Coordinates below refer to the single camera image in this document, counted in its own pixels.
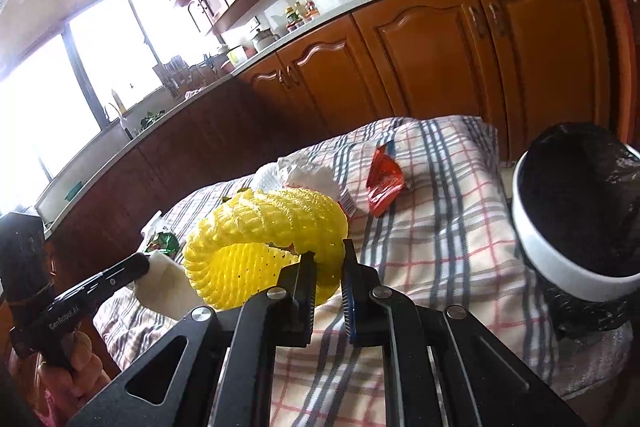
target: kitchen countertop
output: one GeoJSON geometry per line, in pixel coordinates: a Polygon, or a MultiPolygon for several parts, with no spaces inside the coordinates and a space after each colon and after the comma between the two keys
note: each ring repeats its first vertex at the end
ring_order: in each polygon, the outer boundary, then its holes
{"type": "Polygon", "coordinates": [[[321,25],[331,21],[332,19],[335,19],[335,18],[337,18],[337,17],[339,17],[341,15],[344,15],[345,13],[354,11],[355,9],[360,8],[361,6],[364,6],[364,5],[369,4],[371,2],[374,2],[374,1],[377,1],[377,0],[353,0],[353,1],[350,1],[348,3],[343,4],[341,6],[338,6],[334,10],[331,10],[330,12],[322,14],[318,18],[316,18],[316,19],[312,20],[311,22],[308,22],[307,24],[302,26],[302,28],[298,28],[297,30],[295,30],[295,31],[285,35],[281,39],[277,40],[276,42],[274,42],[273,44],[271,44],[267,48],[264,48],[260,53],[255,54],[249,60],[247,60],[246,62],[242,63],[240,66],[238,66],[234,70],[233,73],[228,74],[228,75],[224,76],[223,78],[221,78],[220,80],[218,80],[217,82],[214,82],[210,86],[205,87],[198,94],[192,96],[189,100],[185,100],[184,102],[179,103],[171,111],[169,111],[166,115],[164,115],[164,117],[162,117],[160,120],[158,120],[155,124],[153,124],[152,126],[148,127],[143,132],[141,132],[138,136],[136,136],[132,141],[130,141],[126,146],[124,146],[116,155],[114,155],[98,172],[96,172],[92,176],[92,178],[89,179],[89,181],[86,182],[84,184],[84,186],[78,191],[78,194],[76,194],[75,197],[69,202],[69,204],[62,210],[62,212],[55,219],[55,221],[52,223],[52,225],[48,229],[45,230],[45,237],[49,237],[51,235],[51,233],[56,229],[56,227],[60,224],[60,222],[62,222],[62,220],[65,218],[65,216],[69,213],[69,211],[71,211],[73,206],[100,179],[100,177],[103,174],[105,174],[105,172],[107,172],[115,163],[117,163],[117,161],[120,160],[127,152],[129,152],[131,149],[133,149],[133,147],[135,147],[140,141],[145,139],[146,136],[148,136],[154,130],[156,130],[157,127],[165,124],[168,120],[170,120],[172,116],[176,115],[178,112],[180,112],[185,107],[187,107],[188,105],[193,103],[195,100],[199,99],[201,96],[206,95],[209,91],[212,91],[213,89],[216,89],[216,87],[221,86],[225,82],[229,81],[230,79],[235,77],[236,74],[242,73],[242,71],[246,70],[247,68],[250,68],[251,66],[253,66],[256,62],[258,62],[262,58],[266,57],[267,55],[272,54],[275,51],[277,51],[277,49],[283,47],[288,42],[291,42],[292,40],[301,37],[305,33],[317,28],[318,26],[321,26],[321,25]]]}

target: window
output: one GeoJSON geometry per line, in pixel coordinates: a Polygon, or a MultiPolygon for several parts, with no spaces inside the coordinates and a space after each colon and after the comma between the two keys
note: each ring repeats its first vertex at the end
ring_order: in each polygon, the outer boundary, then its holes
{"type": "Polygon", "coordinates": [[[99,132],[57,35],[0,81],[0,212],[35,203],[99,132]]]}
{"type": "Polygon", "coordinates": [[[162,85],[152,69],[158,62],[128,0],[101,1],[72,19],[69,27],[103,107],[115,104],[112,89],[130,109],[162,85]]]}
{"type": "Polygon", "coordinates": [[[214,54],[220,47],[213,36],[203,36],[185,8],[174,8],[169,0],[131,0],[140,22],[160,61],[167,64],[180,55],[193,66],[204,54],[214,54]]]}

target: red wrapper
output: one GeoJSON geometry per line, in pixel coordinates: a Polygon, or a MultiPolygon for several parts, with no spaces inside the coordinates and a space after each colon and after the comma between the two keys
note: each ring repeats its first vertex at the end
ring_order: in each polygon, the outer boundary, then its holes
{"type": "Polygon", "coordinates": [[[386,144],[376,149],[367,178],[369,212],[380,217],[404,188],[404,174],[385,153],[386,144]]]}

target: yellow foam mesh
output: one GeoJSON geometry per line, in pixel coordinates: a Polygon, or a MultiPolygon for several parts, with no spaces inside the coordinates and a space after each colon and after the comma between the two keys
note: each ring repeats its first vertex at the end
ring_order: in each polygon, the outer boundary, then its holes
{"type": "Polygon", "coordinates": [[[335,293],[344,258],[348,224],[340,205],[304,188],[264,193],[250,188],[218,206],[184,246],[184,267],[191,285],[218,310],[242,305],[276,284],[283,266],[313,251],[318,266],[316,305],[335,293]]]}

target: plaid tablecloth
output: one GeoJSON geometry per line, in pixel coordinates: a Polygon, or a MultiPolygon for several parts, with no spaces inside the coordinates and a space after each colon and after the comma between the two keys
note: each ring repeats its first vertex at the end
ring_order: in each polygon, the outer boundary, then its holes
{"type": "MultiPolygon", "coordinates": [[[[390,118],[306,148],[335,171],[358,211],[351,238],[360,262],[385,285],[434,309],[468,308],[540,377],[552,383],[558,346],[535,274],[521,260],[498,172],[495,130],[478,118],[390,118]],[[387,152],[410,188],[389,211],[368,214],[366,180],[374,150],[387,152]]],[[[246,187],[250,176],[197,190],[166,218],[179,239],[246,187]]],[[[128,289],[101,306],[94,324],[115,362],[126,368],[173,321],[143,308],[128,289]]],[[[272,425],[385,425],[382,350],[354,349],[338,291],[316,308],[305,349],[278,348],[272,425]]]]}

